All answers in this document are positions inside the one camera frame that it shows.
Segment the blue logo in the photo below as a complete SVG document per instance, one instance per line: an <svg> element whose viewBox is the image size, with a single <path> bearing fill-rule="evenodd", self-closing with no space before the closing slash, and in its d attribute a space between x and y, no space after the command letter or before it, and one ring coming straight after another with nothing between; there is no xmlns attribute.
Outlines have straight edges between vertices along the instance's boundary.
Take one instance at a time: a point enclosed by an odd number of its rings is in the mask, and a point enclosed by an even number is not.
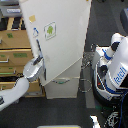
<svg viewBox="0 0 128 128"><path fill-rule="evenodd" d="M119 73L117 73L117 77L114 78L115 82L120 85L122 79L124 78L126 74L126 69L124 67L120 67Z"/></svg>

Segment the drawer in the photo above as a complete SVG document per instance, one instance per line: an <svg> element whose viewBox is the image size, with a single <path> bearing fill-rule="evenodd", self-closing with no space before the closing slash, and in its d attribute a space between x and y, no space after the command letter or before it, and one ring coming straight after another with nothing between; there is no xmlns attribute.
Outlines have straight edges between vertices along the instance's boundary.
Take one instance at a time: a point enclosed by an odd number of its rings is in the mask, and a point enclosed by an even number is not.
<svg viewBox="0 0 128 128"><path fill-rule="evenodd" d="M26 30L0 31L0 49L31 48Z"/></svg>
<svg viewBox="0 0 128 128"><path fill-rule="evenodd" d="M17 5L19 0L0 0L0 5Z"/></svg>
<svg viewBox="0 0 128 128"><path fill-rule="evenodd" d="M0 8L4 17L21 17L22 16L20 6L0 6Z"/></svg>
<svg viewBox="0 0 128 128"><path fill-rule="evenodd" d="M17 76L23 73L24 66L18 67L0 67L0 77Z"/></svg>
<svg viewBox="0 0 128 128"><path fill-rule="evenodd" d="M15 82L0 82L0 89L1 90L6 90L6 89L12 89L14 86ZM28 93L29 92L39 92L41 91L41 87L39 86L39 82L38 81L34 81L32 83L29 83L29 89L28 89Z"/></svg>
<svg viewBox="0 0 128 128"><path fill-rule="evenodd" d="M31 49L0 50L0 66L24 66L32 58Z"/></svg>

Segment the white panel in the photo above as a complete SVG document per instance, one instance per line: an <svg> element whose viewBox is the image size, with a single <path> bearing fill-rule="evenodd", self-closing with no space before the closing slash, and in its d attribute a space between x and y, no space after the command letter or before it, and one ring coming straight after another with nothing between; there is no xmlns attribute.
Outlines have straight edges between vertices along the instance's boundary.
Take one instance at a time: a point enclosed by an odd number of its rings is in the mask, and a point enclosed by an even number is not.
<svg viewBox="0 0 128 128"><path fill-rule="evenodd" d="M47 70L47 80L41 76L45 85L82 57L91 0L21 0L20 5L35 57L38 48L33 28L39 31L38 39ZM32 15L36 21L30 23ZM44 28L52 22L56 24L56 36L46 40Z"/></svg>

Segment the green sticker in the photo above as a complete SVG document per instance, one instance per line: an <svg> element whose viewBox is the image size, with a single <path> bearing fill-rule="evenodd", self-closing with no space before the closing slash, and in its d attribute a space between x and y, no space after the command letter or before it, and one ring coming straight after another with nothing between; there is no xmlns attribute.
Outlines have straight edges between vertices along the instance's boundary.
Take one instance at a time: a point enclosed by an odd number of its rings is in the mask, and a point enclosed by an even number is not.
<svg viewBox="0 0 128 128"><path fill-rule="evenodd" d="M12 67L9 67L8 69L13 69Z"/></svg>
<svg viewBox="0 0 128 128"><path fill-rule="evenodd" d="M53 31L53 27L52 26L49 26L48 27L48 30L47 30L47 33L52 34L52 31Z"/></svg>
<svg viewBox="0 0 128 128"><path fill-rule="evenodd" d="M13 38L12 33L7 33L8 38Z"/></svg>
<svg viewBox="0 0 128 128"><path fill-rule="evenodd" d="M13 56L15 58L25 58L27 57L27 54L26 53L13 53Z"/></svg>
<svg viewBox="0 0 128 128"><path fill-rule="evenodd" d="M5 57L5 55L0 55L1 57Z"/></svg>

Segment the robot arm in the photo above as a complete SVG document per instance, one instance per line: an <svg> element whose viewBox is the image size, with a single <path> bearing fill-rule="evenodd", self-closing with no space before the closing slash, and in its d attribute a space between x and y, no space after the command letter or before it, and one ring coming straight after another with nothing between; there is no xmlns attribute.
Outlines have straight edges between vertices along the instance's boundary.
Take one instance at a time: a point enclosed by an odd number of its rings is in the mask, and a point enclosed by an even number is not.
<svg viewBox="0 0 128 128"><path fill-rule="evenodd" d="M0 91L0 111L22 97L29 88L29 82L37 80L40 76L44 67L44 59L41 49L39 49L39 52L38 59L33 58L25 65L24 77L19 78L12 89Z"/></svg>
<svg viewBox="0 0 128 128"><path fill-rule="evenodd" d="M0 111L23 96L29 88L29 81L23 77L16 81L12 89L0 91Z"/></svg>

